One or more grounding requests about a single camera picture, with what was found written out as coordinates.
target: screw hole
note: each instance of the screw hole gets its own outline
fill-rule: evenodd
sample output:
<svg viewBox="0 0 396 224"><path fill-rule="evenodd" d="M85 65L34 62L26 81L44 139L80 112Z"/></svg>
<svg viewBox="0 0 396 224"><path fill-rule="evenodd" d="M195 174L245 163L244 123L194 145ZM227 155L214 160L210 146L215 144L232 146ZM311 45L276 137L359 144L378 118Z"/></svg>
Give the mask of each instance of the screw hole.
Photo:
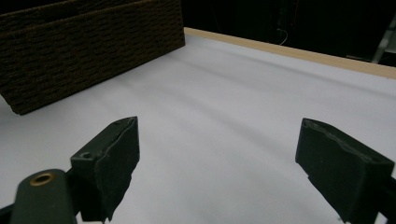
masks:
<svg viewBox="0 0 396 224"><path fill-rule="evenodd" d="M44 173L37 175L30 180L30 185L34 187L43 186L48 184L55 177L53 173Z"/></svg>
<svg viewBox="0 0 396 224"><path fill-rule="evenodd" d="M92 157L91 152L84 152L80 155L84 159L90 159Z"/></svg>

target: black plastic part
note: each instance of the black plastic part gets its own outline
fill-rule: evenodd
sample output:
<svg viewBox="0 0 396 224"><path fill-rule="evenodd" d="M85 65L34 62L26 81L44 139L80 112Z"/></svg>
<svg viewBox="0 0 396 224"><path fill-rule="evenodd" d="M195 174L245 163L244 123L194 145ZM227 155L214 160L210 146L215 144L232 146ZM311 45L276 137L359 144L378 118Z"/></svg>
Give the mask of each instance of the black plastic part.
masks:
<svg viewBox="0 0 396 224"><path fill-rule="evenodd" d="M18 186L10 223L76 224L64 171L46 170L25 178Z"/></svg>
<svg viewBox="0 0 396 224"><path fill-rule="evenodd" d="M379 212L387 219L388 224L396 223L396 180L391 178L382 188L380 197Z"/></svg>
<svg viewBox="0 0 396 224"><path fill-rule="evenodd" d="M111 123L72 156L73 198L84 221L111 220L139 157L137 117Z"/></svg>
<svg viewBox="0 0 396 224"><path fill-rule="evenodd" d="M0 209L0 224L8 224L11 220L12 209L14 204Z"/></svg>
<svg viewBox="0 0 396 224"><path fill-rule="evenodd" d="M394 162L361 142L312 119L303 119L296 161L344 222L372 224Z"/></svg>

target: white table surface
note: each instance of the white table surface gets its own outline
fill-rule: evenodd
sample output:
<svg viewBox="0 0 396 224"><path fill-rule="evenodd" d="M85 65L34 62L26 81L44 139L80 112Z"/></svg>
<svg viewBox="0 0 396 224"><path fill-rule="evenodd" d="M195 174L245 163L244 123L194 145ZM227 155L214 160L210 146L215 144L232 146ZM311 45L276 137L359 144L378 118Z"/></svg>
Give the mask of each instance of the white table surface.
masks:
<svg viewBox="0 0 396 224"><path fill-rule="evenodd" d="M302 118L396 161L396 80L186 35L187 45L25 116L0 99L0 206L139 118L141 160L111 223L341 223L294 161Z"/></svg>

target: brown wicker basket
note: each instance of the brown wicker basket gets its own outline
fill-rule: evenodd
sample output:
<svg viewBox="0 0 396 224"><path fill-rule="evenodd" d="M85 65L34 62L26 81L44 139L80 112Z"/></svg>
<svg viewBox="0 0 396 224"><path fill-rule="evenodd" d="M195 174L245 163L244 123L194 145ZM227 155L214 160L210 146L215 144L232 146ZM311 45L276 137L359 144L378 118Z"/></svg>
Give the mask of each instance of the brown wicker basket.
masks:
<svg viewBox="0 0 396 224"><path fill-rule="evenodd" d="M185 45L179 0L66 0L0 15L0 93L26 114Z"/></svg>

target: woven basket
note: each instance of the woven basket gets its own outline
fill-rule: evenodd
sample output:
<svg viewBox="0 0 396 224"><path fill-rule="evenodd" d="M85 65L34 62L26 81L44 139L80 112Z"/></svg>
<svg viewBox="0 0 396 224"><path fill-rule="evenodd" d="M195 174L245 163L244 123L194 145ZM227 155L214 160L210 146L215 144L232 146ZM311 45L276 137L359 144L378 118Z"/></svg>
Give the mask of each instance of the woven basket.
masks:
<svg viewBox="0 0 396 224"><path fill-rule="evenodd" d="M67 0L0 15L0 93L26 114L185 45L179 0Z"/></svg>

